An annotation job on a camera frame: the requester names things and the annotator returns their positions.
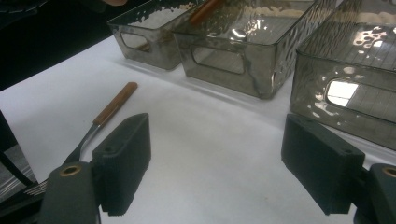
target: white surface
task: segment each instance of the white surface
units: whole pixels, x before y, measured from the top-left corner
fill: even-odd
[[[352,223],[354,211],[323,215],[280,159],[291,78],[275,99],[261,101],[187,78],[181,65],[164,72],[125,60],[113,37],[0,93],[38,181],[128,81],[139,88],[88,145],[84,161],[122,120],[143,112],[152,159],[128,213],[102,214],[103,223]],[[369,163],[395,161],[386,154]]]

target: dark background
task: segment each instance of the dark background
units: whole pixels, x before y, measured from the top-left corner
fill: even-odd
[[[97,13],[77,0],[50,0],[37,14],[1,29],[0,91],[111,36],[107,21],[147,1]]]

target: brown wooden handle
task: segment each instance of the brown wooden handle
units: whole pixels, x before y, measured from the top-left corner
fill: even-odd
[[[104,110],[93,120],[93,124],[105,125],[111,117],[122,107],[128,98],[137,89],[137,83],[128,82],[116,97],[106,106]]]
[[[197,8],[189,18],[191,25],[196,26],[206,20],[216,8],[220,7],[225,0],[206,0],[199,8]]]

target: plastic container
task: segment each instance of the plastic container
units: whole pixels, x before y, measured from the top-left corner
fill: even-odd
[[[151,0],[107,24],[125,58],[171,70],[180,64],[172,30],[189,17],[198,2]]]
[[[345,0],[298,48],[291,111],[396,150],[395,1]]]
[[[174,31],[186,76],[270,99],[293,73],[296,47],[335,2],[226,0],[199,25]]]

